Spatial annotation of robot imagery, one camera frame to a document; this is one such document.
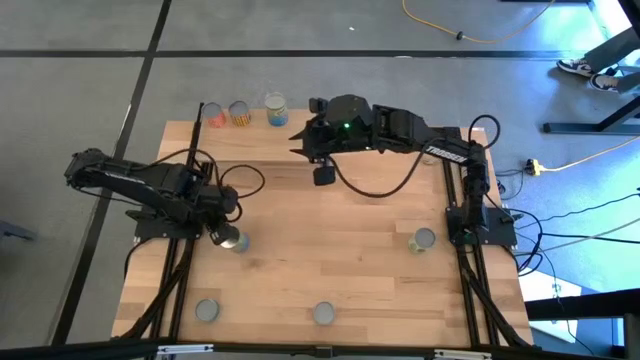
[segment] black table leg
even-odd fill
[[[640,135],[640,125],[623,125],[625,121],[640,114],[640,97],[636,97],[620,110],[597,124],[546,123],[543,130],[549,134],[589,134],[589,135]]]
[[[26,240],[33,240],[36,238],[36,234],[34,232],[0,220],[0,238],[3,236],[15,236]]]

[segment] black floor line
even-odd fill
[[[582,57],[584,51],[574,50],[0,50],[0,58],[255,58],[255,57],[413,57],[413,58],[499,58],[556,60]]]
[[[33,49],[33,50],[20,50],[20,49],[7,49],[0,50],[0,58],[97,58],[97,59],[112,59],[112,58],[135,58],[144,57],[148,54],[145,50],[117,50],[117,49],[102,49],[102,50],[46,50],[46,49]]]
[[[515,50],[159,50],[156,58],[252,58],[252,57],[411,57],[411,58],[500,58],[556,60],[582,57],[583,51]]]
[[[151,54],[158,49],[158,43],[162,35],[162,30],[167,21],[169,9],[171,8],[171,0],[164,0],[158,15],[151,41],[147,49],[147,54]],[[146,56],[142,63],[138,80],[136,81],[133,95],[131,96],[131,102],[127,116],[125,117],[120,136],[115,145],[113,157],[116,159],[122,159],[129,143],[129,137],[133,130],[133,124],[138,114],[140,102],[142,101],[142,95],[144,94],[144,88],[147,85],[149,79],[149,73],[151,72],[151,66],[153,65],[153,57]],[[102,190],[101,195],[110,197],[111,192],[108,190]],[[64,305],[60,312],[59,321],[56,325],[55,332],[52,338],[52,345],[62,345],[67,341],[71,326],[73,325],[73,318],[75,316],[78,304],[80,303],[80,297],[84,284],[91,268],[91,262],[98,246],[98,240],[100,239],[100,232],[104,225],[104,220],[109,209],[109,200],[101,198],[98,200],[97,205],[94,208],[94,212],[91,216],[91,220],[88,224],[85,237],[82,240],[82,250],[80,253],[80,259],[77,262],[77,266],[73,272],[73,280],[69,286],[69,290],[66,292]]]

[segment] wooden tabletop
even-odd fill
[[[199,148],[216,158],[221,170],[237,163],[253,165],[264,173],[266,186],[241,200],[244,215],[235,225],[251,239],[246,253],[216,247],[208,237],[197,241],[179,339],[469,346],[460,274],[447,240],[448,201],[441,161],[425,156],[407,185],[385,199],[362,197],[340,180],[315,187],[313,166],[288,151],[300,147],[300,142],[287,140],[310,117],[308,111],[291,110],[289,123],[276,128],[267,123],[264,110],[256,110],[247,127],[203,125]],[[187,148],[192,127],[193,122],[168,122],[158,157]],[[481,129],[474,129],[473,138],[487,140]],[[357,187],[385,192],[402,180],[415,156],[371,151],[339,154],[335,159]],[[460,199],[459,173],[454,168]],[[245,170],[230,173],[224,182],[240,194],[259,183]],[[499,201],[493,175],[491,183],[491,195]],[[414,255],[407,241],[421,227],[432,229],[437,240],[426,253]],[[113,335],[128,330],[157,293],[166,250],[167,240],[157,239],[133,255]],[[532,341],[512,258],[499,247],[483,250],[495,303],[520,336]],[[217,300],[221,307],[213,323],[195,316],[196,304],[206,298]],[[313,321],[312,309],[322,301],[336,309],[332,325]],[[163,334],[168,331],[172,302],[171,298]],[[481,340],[488,343],[477,300],[476,312]]]

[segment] metal stand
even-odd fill
[[[625,359],[640,359],[640,289],[528,301],[525,306],[529,320],[622,317]]]
[[[25,240],[33,240],[36,238],[34,232],[0,220],[0,239],[4,236],[15,236]]]
[[[640,97],[636,97],[620,110],[597,124],[546,123],[544,132],[548,134],[585,134],[585,135],[640,135],[640,125],[623,125],[625,121],[640,114]]]

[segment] wire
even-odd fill
[[[125,203],[125,204],[129,204],[129,205],[133,205],[133,206],[142,206],[142,204],[138,204],[136,202],[133,201],[129,201],[129,200],[125,200],[125,199],[119,199],[119,198],[114,198],[114,197],[110,197],[110,196],[104,196],[101,194],[95,194],[86,190],[82,190],[82,189],[76,189],[77,191],[83,193],[83,194],[87,194],[87,195],[91,195],[91,196],[95,196],[95,197],[99,197],[101,199],[107,199],[107,200],[111,200],[111,201],[117,201],[117,202],[121,202],[121,203]]]
[[[477,118],[475,118],[472,122],[471,125],[469,126],[469,130],[467,132],[467,138],[468,138],[468,142],[471,142],[471,131],[473,130],[473,126],[480,120],[487,118],[490,119],[491,121],[493,121],[493,123],[496,125],[496,136],[493,138],[493,140],[489,143],[489,145],[485,146],[484,149],[489,149],[490,147],[492,147],[500,138],[500,122],[498,121],[498,119],[496,119],[494,116],[492,115],[488,115],[488,114],[484,114],[484,115],[480,115]],[[422,149],[420,151],[420,153],[418,154],[418,156],[416,157],[416,160],[413,162],[413,165],[411,166],[411,169],[409,169],[409,172],[407,173],[407,176],[404,177],[404,179],[400,182],[400,184],[398,184],[398,186],[396,186],[393,190],[388,191],[386,193],[370,193],[370,192],[366,192],[363,190],[358,189],[357,187],[355,187],[353,184],[351,184],[342,174],[342,171],[340,170],[340,167],[338,166],[338,163],[333,159],[332,156],[327,156],[327,159],[329,159],[332,163],[333,166],[335,167],[336,173],[338,174],[338,177],[340,178],[340,180],[342,180],[342,182],[351,190],[355,191],[356,193],[362,195],[362,196],[366,196],[366,197],[370,197],[370,198],[374,198],[374,199],[382,199],[382,198],[386,198],[389,197],[395,193],[397,193],[398,191],[400,191],[400,189],[402,189],[407,182],[409,182],[409,179],[411,179],[411,176],[413,175],[413,172],[416,170],[416,167],[418,167],[418,164],[420,163],[420,159],[422,159],[422,157],[425,154],[426,149],[433,144],[436,141],[446,141],[447,139],[445,138],[434,138],[431,139],[429,141],[427,141],[423,146]]]
[[[529,241],[531,241],[532,243],[536,243],[533,239],[531,239],[528,236],[522,235],[519,232],[516,231],[516,234],[518,234],[520,237],[523,237]],[[547,256],[547,253],[545,252],[545,250],[542,250],[542,248],[540,249],[540,252],[542,253],[542,255],[545,257],[545,259],[547,259],[547,261],[549,262],[549,265],[551,266],[551,273],[553,274],[553,291],[555,293],[556,299],[558,300],[558,304],[560,305],[560,307],[562,308],[562,311],[564,312],[564,306],[562,305],[562,301],[560,300],[560,294],[558,293],[558,277],[556,276],[556,269],[553,266],[553,262],[551,262],[551,259],[549,259],[549,257]],[[585,349],[587,349],[587,351],[589,351],[591,353],[591,355],[594,355],[593,351],[591,351],[591,349],[582,341],[578,340],[578,338],[573,335],[571,333],[571,328],[569,327],[569,320],[567,321],[567,332],[569,333],[569,335],[571,335],[571,337],[580,345],[582,345]]]
[[[496,176],[501,177],[501,176],[512,176],[512,175],[497,175],[496,174]],[[507,201],[507,200],[514,199],[516,196],[520,195],[520,193],[522,192],[523,188],[524,188],[524,170],[520,170],[520,187],[518,188],[518,191],[516,191],[515,194],[513,194],[513,195],[511,195],[509,197],[506,197],[506,198],[501,197],[500,200]]]
[[[516,254],[516,255],[514,255],[514,256],[517,258],[518,256],[530,256],[530,255],[531,255],[531,253],[521,253],[521,254]],[[524,273],[524,274],[520,274],[520,273],[519,273],[519,274],[518,274],[518,277],[527,276],[527,275],[531,274],[532,272],[534,272],[534,271],[538,270],[538,268],[539,268],[539,267],[540,267],[540,265],[542,264],[542,260],[543,260],[543,258],[542,258],[542,254],[540,254],[540,253],[534,253],[533,255],[534,255],[534,256],[538,256],[538,257],[539,257],[539,259],[538,259],[538,263],[537,263],[534,267],[532,267],[532,268],[531,268],[531,270],[529,270],[528,272],[526,272],[526,273]]]
[[[415,15],[411,14],[411,13],[409,12],[409,10],[407,10],[406,0],[402,0],[402,9],[404,10],[404,13],[405,13],[405,14],[407,14],[407,16],[408,16],[408,17],[410,17],[410,18],[412,18],[413,20],[415,20],[415,21],[417,21],[417,22],[419,22],[419,23],[421,23],[421,24],[431,26],[432,28],[438,29],[438,30],[440,30],[440,31],[444,31],[444,32],[446,32],[447,34],[450,34],[450,35],[455,36],[455,37],[456,37],[457,39],[459,39],[459,40],[460,40],[460,39],[467,39],[467,40],[469,40],[469,41],[472,41],[472,42],[475,42],[475,43],[480,43],[480,44],[496,44],[496,43],[499,43],[499,42],[502,42],[502,41],[505,41],[505,40],[509,40],[509,39],[511,39],[512,37],[514,37],[514,36],[516,36],[516,35],[520,34],[520,33],[521,33],[521,32],[523,32],[524,30],[526,30],[529,26],[531,26],[531,24],[533,24],[536,20],[538,20],[538,18],[539,18],[540,16],[542,16],[542,14],[544,14],[544,13],[545,13],[545,12],[546,12],[550,7],[551,7],[551,5],[553,5],[555,2],[556,2],[556,0],[551,0],[551,1],[549,1],[549,3],[547,4],[547,6],[546,6],[546,7],[545,7],[545,8],[544,8],[544,9],[543,9],[543,10],[542,10],[538,15],[534,16],[531,20],[529,20],[529,22],[527,22],[526,24],[524,24],[524,25],[523,25],[522,27],[520,27],[518,30],[514,31],[514,32],[513,32],[513,33],[511,33],[511,34],[508,34],[508,35],[506,35],[506,36],[503,36],[503,37],[501,37],[501,38],[499,38],[499,39],[495,39],[495,40],[480,40],[480,39],[472,38],[472,37],[470,37],[470,36],[466,36],[466,35],[464,35],[464,34],[462,33],[462,31],[460,31],[460,32],[455,32],[455,31],[453,31],[453,30],[447,29],[447,28],[446,28],[446,27],[444,27],[444,26],[440,26],[440,25],[437,25],[437,24],[431,23],[431,22],[429,22],[429,21],[427,21],[427,20],[420,19],[419,17],[417,17],[417,16],[415,16]]]
[[[507,176],[518,175],[518,174],[520,174],[522,172],[524,172],[524,170],[509,169],[509,170],[504,170],[504,171],[496,171],[496,176],[497,177],[507,177]]]
[[[256,169],[255,167],[253,167],[251,165],[245,165],[245,164],[234,165],[234,166],[228,168],[227,170],[225,170],[225,172],[223,172],[222,175],[220,176],[220,182],[222,183],[224,181],[224,177],[227,174],[229,174],[232,170],[239,169],[239,168],[246,168],[246,169],[253,170],[256,174],[258,174],[260,176],[260,180],[262,181],[262,183],[260,184],[260,186],[258,186],[257,189],[251,191],[250,193],[244,194],[244,195],[238,195],[238,199],[243,199],[243,198],[249,197],[251,195],[255,195],[260,190],[262,190],[262,188],[264,188],[264,185],[266,184],[266,179],[264,178],[264,174],[262,174],[262,172],[260,170]]]
[[[219,173],[218,172],[218,163],[216,163],[216,160],[208,152],[206,152],[204,150],[196,149],[196,148],[187,148],[187,149],[174,151],[171,154],[169,154],[169,155],[167,155],[167,156],[165,156],[163,158],[160,158],[160,159],[158,159],[158,160],[156,160],[156,161],[154,161],[152,163],[149,163],[147,165],[142,165],[142,166],[134,166],[130,170],[131,171],[145,170],[145,169],[157,166],[158,164],[160,164],[160,163],[162,163],[162,162],[164,162],[166,160],[169,160],[169,159],[171,159],[172,157],[174,157],[176,155],[179,155],[179,154],[182,154],[182,153],[188,152],[188,151],[194,151],[194,152],[197,152],[199,154],[202,154],[202,155],[206,156],[207,159],[209,159],[209,161],[211,161],[211,163],[213,164],[213,171],[214,171],[214,175],[215,175],[214,179],[216,180],[216,185],[220,186],[221,183],[222,183],[222,180],[218,176],[218,173]]]
[[[628,227],[628,226],[631,226],[631,225],[633,225],[633,224],[635,224],[635,223],[637,223],[637,222],[639,222],[639,221],[640,221],[640,218],[637,218],[637,219],[635,219],[635,220],[633,220],[633,221],[630,221],[630,222],[628,222],[628,223],[626,223],[626,224],[620,225],[620,226],[618,226],[617,228],[614,228],[614,229],[611,229],[611,230],[607,230],[607,231],[605,231],[605,232],[603,232],[603,233],[596,234],[596,235],[593,235],[593,236],[587,236],[587,237],[584,237],[584,238],[579,239],[579,240],[575,240],[575,241],[572,241],[572,242],[568,242],[568,243],[566,243],[566,244],[561,244],[561,245],[557,245],[557,246],[554,246],[554,247],[550,247],[550,248],[546,249],[546,251],[555,250],[555,249],[559,249],[559,248],[561,248],[561,247],[565,247],[565,246],[569,246],[569,245],[577,244],[577,243],[579,243],[579,242],[583,242],[583,241],[585,241],[585,240],[595,239],[595,238],[597,238],[597,237],[601,237],[601,236],[603,236],[603,235],[607,235],[607,234],[610,234],[610,233],[612,233],[612,232],[616,232],[616,231],[618,231],[618,230],[624,229],[624,228],[626,228],[626,227]]]
[[[422,150],[420,151],[420,153],[418,154],[418,156],[416,156],[416,160],[413,162],[413,165],[411,165],[411,169],[409,169],[409,172],[407,173],[407,176],[404,177],[404,179],[400,182],[400,184],[398,184],[398,186],[396,186],[393,190],[388,191],[386,193],[381,193],[381,194],[377,194],[377,193],[369,193],[366,191],[362,191],[360,189],[358,189],[357,187],[355,187],[354,185],[352,185],[342,174],[342,171],[340,171],[340,167],[338,167],[338,163],[333,159],[333,157],[331,157],[330,155],[327,156],[327,158],[329,160],[331,160],[331,162],[333,163],[333,166],[336,169],[336,173],[338,174],[338,177],[340,178],[340,180],[342,180],[342,182],[351,190],[355,191],[356,193],[362,195],[362,196],[366,196],[366,197],[370,197],[370,198],[374,198],[374,199],[382,199],[382,198],[386,198],[389,197],[395,193],[397,193],[398,191],[400,191],[400,189],[402,189],[407,182],[409,182],[409,179],[411,179],[411,175],[413,175],[413,172],[416,170],[416,167],[418,166],[418,164],[420,163],[420,159],[422,159],[422,157],[425,154],[426,149],[433,144],[435,141],[438,140],[446,140],[444,138],[435,138],[435,139],[431,139],[429,141],[427,141],[424,146],[422,146]]]
[[[500,138],[500,122],[493,115],[484,114],[473,119],[473,121],[471,122],[471,125],[469,125],[469,130],[467,131],[467,142],[471,143],[471,132],[473,131],[473,126],[482,119],[489,119],[493,121],[494,124],[496,124],[496,136],[493,138],[493,140],[491,140],[489,145],[484,147],[486,150],[492,147],[496,142],[498,142],[498,139]]]
[[[608,153],[608,152],[610,152],[610,151],[613,151],[613,150],[619,149],[619,148],[621,148],[621,147],[623,147],[623,146],[625,146],[625,145],[628,145],[628,144],[630,144],[630,143],[632,143],[633,141],[636,141],[636,140],[638,140],[638,139],[640,139],[640,136],[636,136],[636,137],[634,137],[634,138],[631,138],[631,139],[629,139],[629,140],[627,140],[627,141],[623,142],[622,144],[616,145],[616,146],[614,146],[614,147],[610,147],[610,148],[608,148],[608,149],[605,149],[605,150],[600,151],[599,153],[593,154],[593,155],[591,155],[591,156],[587,156],[587,157],[586,157],[586,158],[584,158],[584,159],[581,159],[581,160],[578,160],[578,161],[574,161],[574,162],[572,162],[572,163],[569,163],[569,164],[567,164],[567,165],[564,165],[564,166],[561,166],[561,167],[558,167],[558,168],[545,168],[544,166],[540,165],[540,171],[549,171],[549,172],[562,171],[562,170],[568,169],[568,168],[570,168],[570,167],[572,167],[572,166],[576,166],[576,165],[578,165],[578,164],[582,164],[582,163],[583,163],[583,162],[585,162],[585,161],[591,160],[591,159],[593,159],[593,158],[595,158],[595,157],[598,157],[598,156],[600,156],[600,155],[606,154],[606,153]]]
[[[240,205],[240,202],[238,202],[238,216],[236,216],[235,218],[228,220],[228,223],[233,223],[236,222],[238,220],[240,220],[240,218],[242,217],[242,205]]]
[[[129,261],[131,260],[131,255],[136,251],[137,248],[146,244],[147,240],[140,240],[139,243],[135,244],[131,250],[127,253],[127,258],[124,260],[124,279],[127,280],[127,273],[129,272]]]
[[[607,206],[607,205],[611,205],[611,204],[613,204],[613,203],[617,203],[617,202],[620,202],[620,201],[623,201],[623,200],[627,200],[627,199],[632,198],[632,197],[635,197],[635,196],[640,197],[640,193],[635,193],[635,194],[627,195],[627,196],[625,196],[625,197],[623,197],[623,198],[616,199],[616,200],[611,200],[611,201],[607,201],[607,202],[606,202],[606,203],[604,203],[604,204],[600,204],[600,205],[597,205],[597,206],[593,206],[593,207],[589,207],[589,208],[586,208],[586,209],[582,209],[582,210],[580,210],[580,211],[570,211],[570,212],[568,212],[568,213],[566,213],[566,214],[564,214],[564,215],[555,215],[555,216],[551,216],[551,217],[548,217],[548,218],[546,218],[546,219],[542,219],[542,220],[540,220],[540,222],[545,222],[545,221],[549,221],[549,220],[552,220],[552,219],[565,218],[565,217],[567,217],[567,216],[569,216],[569,215],[577,215],[577,214],[581,214],[581,213],[583,213],[583,212],[587,212],[587,211],[590,211],[590,210],[596,210],[596,209],[599,209],[599,208],[605,207],[605,206]],[[520,227],[518,227],[518,228],[516,228],[516,229],[517,229],[517,230],[524,229],[524,228],[529,227],[529,226],[531,226],[531,225],[533,225],[533,224],[535,224],[535,222],[532,222],[532,223],[527,224],[527,225],[524,225],[524,226],[520,226]]]
[[[619,243],[623,243],[623,244],[637,244],[637,245],[640,245],[640,241],[605,238],[605,237],[600,237],[600,236],[564,235],[564,234],[549,234],[549,233],[544,233],[543,235],[551,236],[551,237],[562,237],[562,238],[587,238],[588,237],[589,240],[603,240],[603,241],[619,242]]]

